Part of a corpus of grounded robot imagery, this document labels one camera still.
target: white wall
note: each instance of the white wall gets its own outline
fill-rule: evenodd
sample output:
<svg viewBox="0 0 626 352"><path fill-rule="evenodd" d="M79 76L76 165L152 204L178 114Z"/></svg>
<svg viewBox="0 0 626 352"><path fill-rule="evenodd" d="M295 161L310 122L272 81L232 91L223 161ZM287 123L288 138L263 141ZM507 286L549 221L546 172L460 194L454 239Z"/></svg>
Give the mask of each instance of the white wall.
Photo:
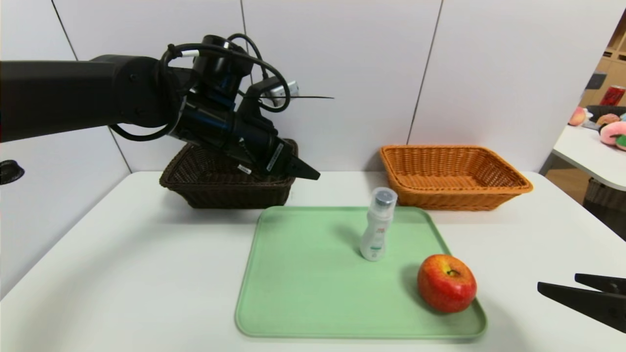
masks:
<svg viewBox="0 0 626 352"><path fill-rule="evenodd" d="M244 0L247 34L301 95L265 113L318 170L381 169L381 146L405 144L440 0Z"/></svg>
<svg viewBox="0 0 626 352"><path fill-rule="evenodd" d="M167 45L199 43L206 34L244 31L239 0L55 0L79 60L102 54L160 58ZM191 67L191 60L172 65ZM124 126L136 134L152 129ZM163 170L185 143L172 137L132 142L116 135L133 172Z"/></svg>
<svg viewBox="0 0 626 352"><path fill-rule="evenodd" d="M624 0L445 0L412 144L478 144L538 171Z"/></svg>
<svg viewBox="0 0 626 352"><path fill-rule="evenodd" d="M3 0L3 60L74 60L49 0ZM0 145L24 176L0 186L4 296L109 190L129 173L106 127Z"/></svg>

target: orange wicker basket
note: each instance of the orange wicker basket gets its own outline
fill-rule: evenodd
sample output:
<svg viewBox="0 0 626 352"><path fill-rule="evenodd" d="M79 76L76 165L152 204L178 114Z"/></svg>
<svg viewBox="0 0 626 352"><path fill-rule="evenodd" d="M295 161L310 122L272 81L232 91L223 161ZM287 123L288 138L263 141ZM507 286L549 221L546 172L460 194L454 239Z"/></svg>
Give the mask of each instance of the orange wicker basket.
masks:
<svg viewBox="0 0 626 352"><path fill-rule="evenodd" d="M381 149L400 205L491 210L533 185L498 154L471 145L389 145Z"/></svg>

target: basket rim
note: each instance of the basket rim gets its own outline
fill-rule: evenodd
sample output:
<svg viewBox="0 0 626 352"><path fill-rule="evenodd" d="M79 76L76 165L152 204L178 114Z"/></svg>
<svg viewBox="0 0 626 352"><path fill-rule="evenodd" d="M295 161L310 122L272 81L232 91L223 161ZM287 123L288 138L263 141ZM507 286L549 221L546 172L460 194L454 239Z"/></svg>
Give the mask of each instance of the basket rim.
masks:
<svg viewBox="0 0 626 352"><path fill-rule="evenodd" d="M170 190L241 190L242 187L246 189L279 189L282 187L290 187L295 182L295 177L286 177L284 179L278 179L271 182L172 182L169 180L170 176L178 169L181 162L184 161L185 155L192 151L194 145L191 143L186 144L167 165L161 177L159 183L162 187Z"/></svg>
<svg viewBox="0 0 626 352"><path fill-rule="evenodd" d="M391 167L391 162L387 158L386 152L393 149L480 149L495 157L496 160L502 164L502 166L512 171L515 176L522 182L521 186L514 187L415 187L403 184L396 175L395 170ZM398 187L409 192L419 192L420 194L440 194L443 195L446 192L450 192L451 195L468 195L468 194L481 194L481 195L505 195L505 194L524 194L533 190L533 184L522 175L516 168L499 156L496 152L489 148L479 145L386 145L380 150L381 158L385 169L387 170L387 176L395 181Z"/></svg>

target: white bottle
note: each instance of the white bottle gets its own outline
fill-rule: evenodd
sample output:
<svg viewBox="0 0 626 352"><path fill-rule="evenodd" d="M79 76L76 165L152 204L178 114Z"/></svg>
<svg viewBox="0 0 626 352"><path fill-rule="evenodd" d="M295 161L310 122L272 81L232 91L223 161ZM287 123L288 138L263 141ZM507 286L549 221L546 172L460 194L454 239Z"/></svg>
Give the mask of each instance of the white bottle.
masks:
<svg viewBox="0 0 626 352"><path fill-rule="evenodd" d="M398 195L386 187L372 193L372 204L367 212L367 229L361 240L361 254L368 261L379 261L385 255L387 232L393 220Z"/></svg>

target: stuffed toy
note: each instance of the stuffed toy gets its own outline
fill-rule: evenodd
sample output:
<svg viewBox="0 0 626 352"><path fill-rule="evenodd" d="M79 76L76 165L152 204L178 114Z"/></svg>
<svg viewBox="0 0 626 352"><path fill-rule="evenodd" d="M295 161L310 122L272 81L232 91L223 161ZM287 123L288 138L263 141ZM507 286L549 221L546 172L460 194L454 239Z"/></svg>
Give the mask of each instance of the stuffed toy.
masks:
<svg viewBox="0 0 626 352"><path fill-rule="evenodd" d="M570 117L570 121L567 124L570 126L579 126L581 123L585 122L586 118L587 113L585 112L585 109L577 106L576 110L574 110L574 113L572 114L572 117Z"/></svg>
<svg viewBox="0 0 626 352"><path fill-rule="evenodd" d="M600 127L600 141L626 150L626 122L613 122Z"/></svg>
<svg viewBox="0 0 626 352"><path fill-rule="evenodd" d="M613 123L613 122L619 122L619 121L621 121L619 116L617 116L614 113L608 113L606 115L600 116L600 118L595 124L602 126L602 125L606 125L607 123Z"/></svg>

